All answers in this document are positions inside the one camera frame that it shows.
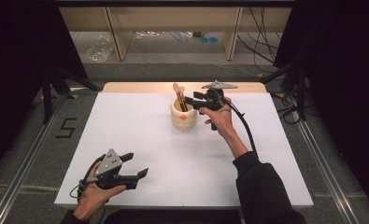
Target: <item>white table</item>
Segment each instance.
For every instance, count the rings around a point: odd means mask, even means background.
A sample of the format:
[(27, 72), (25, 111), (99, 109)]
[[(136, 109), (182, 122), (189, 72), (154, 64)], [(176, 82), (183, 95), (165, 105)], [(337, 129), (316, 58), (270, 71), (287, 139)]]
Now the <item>white table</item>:
[[(226, 96), (246, 114), (260, 160), (274, 165), (291, 204), (312, 206), (270, 95), (235, 92)], [(207, 116), (198, 115), (197, 124), (188, 131), (176, 129), (171, 124), (169, 111), (175, 97), (173, 91), (99, 93), (55, 203), (75, 207), (77, 200), (69, 196), (70, 190), (96, 158), (114, 148), (119, 155), (135, 154), (131, 161), (123, 164), (120, 174), (135, 175), (145, 168), (149, 168), (149, 173), (139, 181), (137, 189), (111, 198), (106, 206), (132, 209), (239, 207), (237, 173), (230, 149), (217, 132), (210, 130), (210, 125), (204, 124)], [(240, 119), (235, 114), (233, 119), (243, 142), (251, 148)]]

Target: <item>white cup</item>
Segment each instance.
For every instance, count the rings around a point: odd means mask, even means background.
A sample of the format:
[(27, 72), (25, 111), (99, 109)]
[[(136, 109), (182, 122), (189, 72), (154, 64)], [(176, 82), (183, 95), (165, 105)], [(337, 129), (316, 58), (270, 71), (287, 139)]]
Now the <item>white cup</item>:
[(192, 105), (187, 105), (187, 108), (187, 112), (182, 112), (177, 99), (170, 105), (172, 124), (178, 129), (191, 129), (196, 124), (197, 111), (193, 109)]

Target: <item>gray floor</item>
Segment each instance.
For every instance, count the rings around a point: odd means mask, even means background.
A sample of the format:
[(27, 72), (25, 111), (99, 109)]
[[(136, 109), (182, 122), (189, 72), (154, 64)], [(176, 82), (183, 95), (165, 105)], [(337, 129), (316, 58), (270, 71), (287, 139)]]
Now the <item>gray floor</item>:
[[(266, 76), (268, 73), (261, 71), (254, 65), (255, 63), (263, 70), (276, 69), (259, 56), (254, 60), (253, 54), (240, 42), (236, 44), (234, 59), (226, 61), (220, 42), (222, 37), (219, 33), (206, 33), (206, 36), (217, 37), (219, 41), (216, 43), (202, 43), (199, 38), (193, 37), (179, 41), (176, 33), (160, 33), (156, 37), (136, 38), (134, 36), (125, 61), (118, 62), (113, 53), (106, 63), (96, 63), (87, 58), (87, 50), (100, 35), (109, 37), (105, 33), (72, 34), (90, 81), (98, 86), (103, 86), (108, 81), (185, 80), (186, 75), (187, 78), (205, 76), (210, 81), (214, 80), (211, 79), (213, 77), (257, 81), (257, 75)], [(255, 42), (248, 37), (248, 34), (240, 36), (247, 44), (255, 46)], [(278, 46), (279, 38), (276, 34), (268, 34), (268, 40), (271, 45)], [(267, 48), (259, 45), (258, 50), (265, 57), (271, 57)], [(270, 92), (279, 91), (281, 80), (282, 78), (277, 78), (270, 82), (267, 89)], [(68, 81), (68, 83), (70, 87), (78, 87), (74, 82)], [(65, 209), (56, 206), (53, 203), (54, 198), (76, 150), (97, 92), (78, 90), (73, 94), (76, 95), (74, 99), (63, 99), (61, 107), (56, 110), (56, 117), (50, 125), (45, 141), (40, 145), (35, 162), (22, 183), (21, 191), (8, 208), (9, 213), (4, 223), (58, 223), (64, 216)], [(53, 99), (55, 105), (59, 102), (61, 102), (59, 99)], [(277, 98), (274, 98), (274, 103), (277, 110), (286, 106)], [(28, 113), (23, 123), (16, 144), (0, 161), (0, 200), (42, 128), (43, 109), (42, 95), (39, 93), (34, 100), (34, 109)], [(324, 126), (322, 117), (314, 107), (306, 110), (306, 117), (305, 124), (311, 130), (337, 183), (348, 198), (358, 223), (369, 223), (369, 200), (345, 161), (339, 157), (334, 140)], [(72, 118), (77, 119), (67, 121), (70, 127), (75, 128), (72, 136), (57, 138), (57, 135), (69, 134), (68, 130), (61, 130), (61, 127), (65, 119)], [(289, 115), (287, 119), (295, 119), (295, 117)], [(300, 131), (300, 124), (288, 124), (282, 120), (282, 125), (315, 204), (311, 208), (298, 210), (304, 214), (308, 223), (346, 223)], [(92, 223), (101, 223), (111, 212), (113, 210), (100, 211), (92, 219)]]

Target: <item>metal rod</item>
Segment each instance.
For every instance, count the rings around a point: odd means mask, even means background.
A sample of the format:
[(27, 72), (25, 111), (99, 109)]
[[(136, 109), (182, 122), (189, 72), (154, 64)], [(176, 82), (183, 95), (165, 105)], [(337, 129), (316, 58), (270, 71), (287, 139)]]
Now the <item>metal rod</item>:
[(60, 107), (62, 106), (66, 95), (60, 95), (56, 101), (56, 106), (53, 110), (53, 113), (50, 116), (49, 121), (46, 124), (43, 124), (40, 131), (38, 132), (35, 141), (33, 142), (32, 146), (30, 147), (29, 152), (27, 153), (26, 157), (24, 158), (23, 162), (21, 163), (21, 167), (19, 168), (18, 172), (15, 174), (12, 182), (9, 184), (6, 193), (4, 194), (3, 198), (0, 201), (0, 223), (4, 223), (10, 208), (12, 207), (13, 203), (15, 202), (19, 191), (21, 189), (21, 185), (23, 184), (24, 180), (30, 173), (30, 169), (32, 168), (35, 159), (38, 155), (39, 150), (42, 148), (46, 136), (50, 131), (50, 127), (56, 117)]
[[(288, 98), (292, 103), (296, 105), (295, 100), (292, 98), (292, 96), (289, 96)], [(299, 118), (299, 115), (297, 113), (293, 113), (293, 115), (297, 119)], [(359, 223), (359, 220), (356, 218), (353, 212), (353, 208), (352, 205), (350, 204), (350, 201), (348, 200), (348, 197), (345, 195), (345, 192), (342, 190), (338, 181), (336, 180), (333, 171), (331, 170), (328, 162), (325, 160), (324, 155), (320, 150), (315, 137), (313, 136), (312, 132), (307, 126), (306, 121), (300, 120), (299, 128), (301, 134), (303, 135), (306, 141), (306, 144), (309, 147), (312, 157), (320, 170), (321, 176), (323, 177), (328, 190), (333, 196), (335, 204), (339, 212), (341, 213), (341, 216), (344, 219), (345, 223), (347, 224)]]

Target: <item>blue object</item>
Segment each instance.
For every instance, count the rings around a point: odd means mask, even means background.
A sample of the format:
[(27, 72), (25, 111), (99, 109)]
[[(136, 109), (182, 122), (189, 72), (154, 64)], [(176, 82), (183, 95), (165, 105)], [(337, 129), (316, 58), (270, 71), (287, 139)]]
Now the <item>blue object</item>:
[(218, 39), (216, 37), (214, 37), (214, 36), (212, 36), (212, 37), (209, 38), (209, 41), (210, 42), (217, 42), (217, 40)]
[(202, 43), (206, 43), (208, 41), (208, 39), (206, 37), (201, 37), (199, 39)]

